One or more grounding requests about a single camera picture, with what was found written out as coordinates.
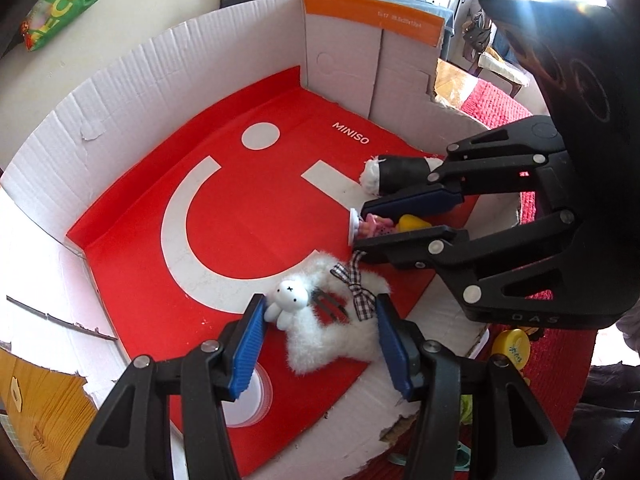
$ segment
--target pink plush toy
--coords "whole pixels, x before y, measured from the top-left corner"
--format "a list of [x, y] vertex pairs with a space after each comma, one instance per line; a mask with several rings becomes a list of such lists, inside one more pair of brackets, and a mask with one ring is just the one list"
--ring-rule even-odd
[[369, 213], [362, 220], [355, 209], [349, 211], [349, 245], [359, 238], [373, 238], [374, 236], [395, 234], [398, 231], [390, 218]]

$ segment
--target gingham bow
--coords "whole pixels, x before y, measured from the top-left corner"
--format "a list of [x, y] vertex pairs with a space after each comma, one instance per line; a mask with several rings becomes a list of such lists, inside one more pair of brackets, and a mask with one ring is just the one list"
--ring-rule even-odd
[[348, 268], [339, 262], [330, 271], [349, 287], [353, 294], [353, 306], [360, 321], [371, 319], [376, 311], [376, 297], [370, 290], [363, 288], [362, 275], [358, 268], [364, 254], [363, 251], [354, 251]]

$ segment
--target red knitted fabric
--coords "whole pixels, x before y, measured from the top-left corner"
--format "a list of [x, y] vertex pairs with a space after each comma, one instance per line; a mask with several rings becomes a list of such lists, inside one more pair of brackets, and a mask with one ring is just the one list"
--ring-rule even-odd
[[[500, 89], [482, 79], [460, 108], [488, 128], [497, 128], [530, 116], [529, 111]], [[532, 192], [522, 194], [522, 221], [530, 222], [535, 215]], [[492, 339], [507, 327], [492, 326]], [[564, 436], [587, 378], [595, 344], [595, 331], [546, 330], [545, 336], [532, 344], [531, 356], [524, 368], [531, 380], [531, 389], [560, 435]], [[485, 353], [491, 343], [485, 347]], [[385, 454], [373, 459], [352, 480], [399, 480], [403, 468], [391, 464], [390, 452], [407, 454], [412, 430], [407, 431]], [[469, 428], [463, 428], [461, 439], [469, 443]], [[467, 473], [456, 473], [455, 480], [466, 479]]]

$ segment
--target green bag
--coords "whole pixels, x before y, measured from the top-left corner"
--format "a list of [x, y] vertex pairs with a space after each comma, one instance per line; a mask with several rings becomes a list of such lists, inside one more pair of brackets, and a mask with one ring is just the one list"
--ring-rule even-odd
[[98, 0], [38, 0], [20, 32], [29, 51], [37, 50]]

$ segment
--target wooden surface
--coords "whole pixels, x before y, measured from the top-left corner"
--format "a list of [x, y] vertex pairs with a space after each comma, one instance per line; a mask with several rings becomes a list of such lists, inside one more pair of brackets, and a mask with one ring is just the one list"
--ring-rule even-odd
[[454, 108], [460, 108], [472, 90], [478, 78], [441, 59], [438, 60], [435, 91]]
[[[85, 380], [37, 367], [4, 350], [0, 370], [0, 397], [40, 480], [62, 480], [96, 413], [82, 389]], [[10, 393], [12, 377], [22, 395], [21, 412]]]

